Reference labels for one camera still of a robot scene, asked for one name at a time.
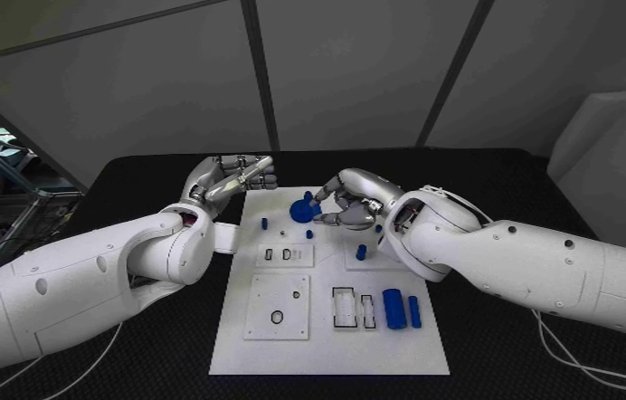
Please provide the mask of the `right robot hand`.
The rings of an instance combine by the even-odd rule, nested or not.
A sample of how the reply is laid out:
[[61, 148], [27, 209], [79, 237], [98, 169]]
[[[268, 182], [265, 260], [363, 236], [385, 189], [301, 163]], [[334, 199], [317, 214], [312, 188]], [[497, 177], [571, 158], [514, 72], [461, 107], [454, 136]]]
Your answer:
[[333, 196], [337, 213], [318, 213], [312, 223], [340, 226], [361, 231], [374, 225], [376, 217], [385, 217], [403, 195], [400, 188], [383, 177], [359, 168], [344, 168], [321, 186], [310, 200], [310, 207], [320, 206]]

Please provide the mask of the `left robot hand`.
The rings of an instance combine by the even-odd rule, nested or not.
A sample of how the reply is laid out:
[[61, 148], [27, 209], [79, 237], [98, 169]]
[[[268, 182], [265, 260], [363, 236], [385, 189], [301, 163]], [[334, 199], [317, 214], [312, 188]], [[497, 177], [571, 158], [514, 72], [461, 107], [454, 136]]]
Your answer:
[[214, 218], [235, 195], [276, 187], [271, 156], [207, 156], [186, 178], [180, 202], [196, 206]]

